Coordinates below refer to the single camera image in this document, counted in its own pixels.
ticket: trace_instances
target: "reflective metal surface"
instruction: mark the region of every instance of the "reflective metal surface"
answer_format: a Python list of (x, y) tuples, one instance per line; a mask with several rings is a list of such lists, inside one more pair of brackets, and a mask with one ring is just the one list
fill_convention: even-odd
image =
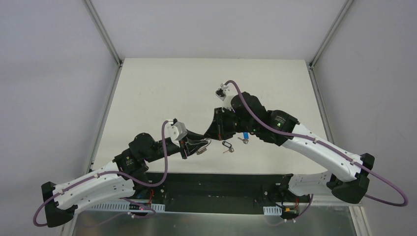
[(278, 227), (279, 216), (158, 213), (149, 219), (132, 219), (127, 214), (94, 228), (118, 212), (85, 211), (77, 219), (76, 236), (351, 236), (356, 235), (348, 206), (312, 206), (296, 223)]

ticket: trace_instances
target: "white table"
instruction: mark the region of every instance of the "white table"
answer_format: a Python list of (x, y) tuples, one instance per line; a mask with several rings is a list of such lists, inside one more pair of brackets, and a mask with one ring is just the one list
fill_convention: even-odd
[[(142, 132), (161, 139), (161, 125), (177, 118), (187, 129), (204, 134), (213, 109), (222, 101), (214, 92), (235, 80), (242, 91), (259, 98), (267, 110), (283, 110), (325, 138), (307, 67), (302, 60), (126, 59), (105, 124), (94, 169), (128, 148)], [(305, 156), (250, 136), (244, 145), (236, 134), (228, 142), (235, 152), (213, 140), (202, 155), (169, 157), (169, 172), (224, 174), (313, 174), (325, 169)], [(149, 163), (162, 172), (163, 160)]]

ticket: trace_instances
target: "robotic arm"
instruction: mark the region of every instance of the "robotic arm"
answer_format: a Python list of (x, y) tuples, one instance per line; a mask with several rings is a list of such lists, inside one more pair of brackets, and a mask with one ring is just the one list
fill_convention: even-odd
[[(155, 141), (150, 134), (141, 133), (129, 143), (128, 149), (102, 168), (70, 182), (43, 184), (42, 195), (48, 227), (62, 225), (71, 220), (74, 214), (91, 206), (131, 197), (147, 187), (157, 186), (158, 183), (149, 183), (147, 179), (146, 162), (163, 158), (164, 145), (168, 156), (179, 152), (183, 159), (187, 159), (193, 154), (201, 154), (201, 150), (209, 144), (209, 139), (227, 140), (240, 132), (248, 132), (266, 143), (297, 151), (328, 169), (327, 172), (313, 175), (285, 175), (279, 186), (280, 191), (289, 191), (296, 196), (333, 194), (352, 204), (358, 203), (365, 195), (369, 185), (368, 172), (353, 165), (353, 161), (372, 169), (375, 160), (373, 156), (367, 153), (359, 156), (321, 139), (288, 113), (266, 110), (257, 97), (247, 92), (242, 95), (250, 110), (270, 129), (253, 118), (241, 98), (230, 92), (228, 86), (222, 85), (216, 95), (223, 100), (223, 106), (214, 109), (213, 121), (204, 135), (187, 130), (176, 119), (169, 120), (164, 123), (164, 126), (166, 123), (171, 125), (168, 127), (169, 138)], [(294, 133), (294, 136), (277, 134), (271, 129)], [(302, 135), (308, 135), (314, 140), (299, 137)], [(318, 142), (348, 155), (353, 161), (347, 161), (334, 151), (318, 145)]]

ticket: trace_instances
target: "table top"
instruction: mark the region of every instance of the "table top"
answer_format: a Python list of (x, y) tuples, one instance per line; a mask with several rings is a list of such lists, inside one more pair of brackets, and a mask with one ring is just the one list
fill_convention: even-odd
[[(241, 91), (259, 98), (267, 110), (283, 110), (317, 135), (325, 131), (313, 87), (303, 60), (262, 59), (125, 59), (105, 123), (93, 169), (100, 168), (128, 148), (142, 132), (161, 139), (161, 125), (177, 118), (188, 130), (204, 134), (213, 109), (222, 101), (215, 96), (220, 84), (235, 80)], [(223, 174), (313, 174), (323, 167), (292, 150), (250, 136), (243, 144), (236, 134), (228, 142), (235, 151), (225, 153), (213, 140), (202, 155), (183, 160), (169, 157), (169, 172)], [(148, 164), (162, 172), (163, 160)]]

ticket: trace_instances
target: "gray wall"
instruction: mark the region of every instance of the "gray wall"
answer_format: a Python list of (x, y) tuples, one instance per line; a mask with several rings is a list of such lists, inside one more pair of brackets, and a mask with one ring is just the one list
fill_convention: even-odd
[(54, 235), (40, 186), (82, 174), (116, 64), (81, 0), (2, 1), (0, 32), (0, 235)]
[[(374, 170), (410, 198), (407, 207), (365, 199), (374, 235), (417, 233), (417, 1), (357, 1), (316, 66), (335, 142), (375, 156)], [(401, 202), (371, 177), (369, 194)]]

